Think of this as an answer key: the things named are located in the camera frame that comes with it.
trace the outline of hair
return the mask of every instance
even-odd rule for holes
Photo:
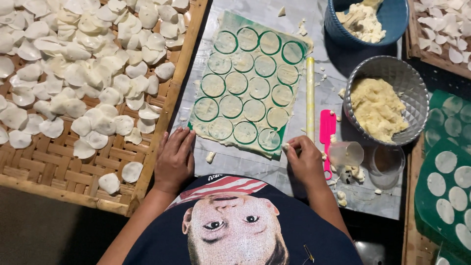
[[[198,253],[196,251],[194,238],[191,233],[191,228],[188,228],[188,252],[190,254],[190,261],[192,265],[200,265]],[[280,234],[276,235],[276,244],[273,253],[265,262],[265,265],[287,265],[290,263],[288,249],[284,244]]]

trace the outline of plastic cup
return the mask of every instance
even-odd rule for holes
[[[333,142],[328,152],[330,163],[335,166],[359,166],[363,162],[363,148],[357,142]]]
[[[378,188],[388,190],[399,180],[406,165],[404,151],[399,146],[376,146],[369,155],[371,182]]]

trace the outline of pink spatula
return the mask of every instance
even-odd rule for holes
[[[324,152],[328,154],[329,146],[330,146],[330,135],[335,134],[337,117],[335,113],[333,115],[330,114],[330,110],[324,109],[321,111],[321,119],[320,119],[320,130],[319,130],[319,141],[324,144]],[[332,171],[330,169],[330,160],[327,155],[327,159],[324,162],[324,172],[328,171],[330,176],[325,178],[326,180],[330,180],[332,178]]]

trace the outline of blue bowl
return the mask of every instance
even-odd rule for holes
[[[335,12],[348,11],[351,4],[358,0],[329,0],[325,10],[324,26],[331,39],[340,46],[351,49],[388,46],[396,42],[406,31],[409,24],[409,4],[407,0],[384,0],[376,16],[386,30],[386,36],[378,43],[369,43],[357,39],[340,23]]]

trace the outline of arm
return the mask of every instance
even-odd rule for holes
[[[195,168],[191,144],[195,132],[178,128],[172,136],[165,132],[157,151],[154,186],[118,236],[101,257],[98,265],[122,264],[144,229],[178,196],[183,182]]]
[[[286,157],[291,164],[294,176],[306,189],[309,206],[321,218],[344,232],[351,240],[337,201],[325,181],[321,152],[307,136],[295,137],[288,143],[290,146],[286,151]],[[298,157],[295,149],[299,148],[302,152]]]

